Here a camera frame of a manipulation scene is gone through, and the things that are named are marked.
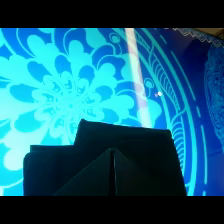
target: blue screen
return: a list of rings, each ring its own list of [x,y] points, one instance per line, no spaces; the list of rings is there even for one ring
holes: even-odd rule
[[[170,129],[188,195],[224,195],[224,45],[197,34],[1,28],[0,195],[23,195],[30,145],[73,144],[82,118]]]

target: black object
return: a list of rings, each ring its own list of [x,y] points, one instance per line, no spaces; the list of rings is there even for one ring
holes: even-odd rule
[[[125,190],[125,183],[128,184],[128,179],[123,184],[121,183],[124,178],[119,179],[119,175],[128,177],[126,175],[128,169],[132,170],[133,176],[134,170],[136,173],[142,173],[142,176],[145,177],[141,179],[142,183],[145,179],[146,182],[150,180],[151,186],[152,183],[157,186],[154,187],[154,190],[152,187],[148,188],[151,189],[151,193],[148,192],[146,195],[186,195],[180,164],[170,131],[125,127],[85,120],[81,120],[79,124],[74,146],[58,146],[55,147],[55,150],[54,146],[31,147],[31,152],[24,159],[24,195],[55,194],[71,179],[78,179],[78,176],[84,175],[82,170],[100,157],[108,148],[117,148],[121,153],[120,160],[117,159],[120,161],[117,163],[118,167],[122,167],[121,161],[126,164],[123,169],[116,170],[116,162],[113,163],[113,161],[116,161],[114,156],[117,156],[117,151],[111,151],[109,195],[122,195],[124,192],[128,192]],[[94,164],[94,169],[97,169],[99,164],[97,165],[96,161]],[[116,175],[113,173],[115,171],[119,171],[117,180],[116,178],[110,179]],[[41,187],[35,187],[34,182],[31,183],[33,179]],[[124,187],[123,193],[121,190],[115,193],[115,187],[118,186],[120,189],[122,189],[121,186]]]

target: blue tapestry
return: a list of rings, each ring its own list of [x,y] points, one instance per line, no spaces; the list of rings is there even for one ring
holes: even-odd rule
[[[30,145],[73,144],[82,118],[170,129],[188,195],[215,194],[224,45],[186,29],[1,28],[0,195],[23,194]]]

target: flower design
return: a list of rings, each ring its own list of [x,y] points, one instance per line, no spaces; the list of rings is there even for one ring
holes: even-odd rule
[[[53,38],[56,30],[39,28],[39,32]],[[77,39],[78,32],[85,36],[82,41]],[[23,43],[28,58],[14,51],[9,58],[0,57],[0,81],[5,83],[0,88],[4,96],[0,98],[0,127],[10,127],[0,143],[6,148],[3,164],[9,171],[22,169],[30,145],[73,144],[82,118],[123,125],[131,125],[128,120],[134,119],[140,125],[137,101],[129,94],[136,90],[127,87],[138,66],[131,69],[130,54],[122,52],[116,33],[106,39],[98,29],[73,28],[59,43],[59,38],[46,43],[40,36],[29,35],[27,46]],[[0,47],[6,42],[0,32]],[[149,99],[142,100],[146,107]],[[161,109],[158,103],[149,101],[154,108],[154,125]]]

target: wall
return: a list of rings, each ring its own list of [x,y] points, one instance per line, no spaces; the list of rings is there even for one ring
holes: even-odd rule
[[[0,194],[22,195],[31,144],[73,144],[85,118],[170,129],[188,195],[224,195],[223,47],[185,31],[2,28]]]

